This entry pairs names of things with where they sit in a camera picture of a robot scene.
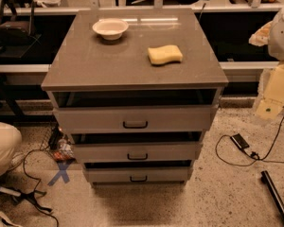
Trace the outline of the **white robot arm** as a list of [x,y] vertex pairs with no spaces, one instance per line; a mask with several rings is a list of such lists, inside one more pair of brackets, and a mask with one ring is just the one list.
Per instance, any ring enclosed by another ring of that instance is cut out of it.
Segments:
[[274,119],[284,107],[284,9],[275,18],[258,29],[249,39],[255,46],[268,45],[269,55],[279,61],[264,83],[263,94],[256,115],[264,120]]

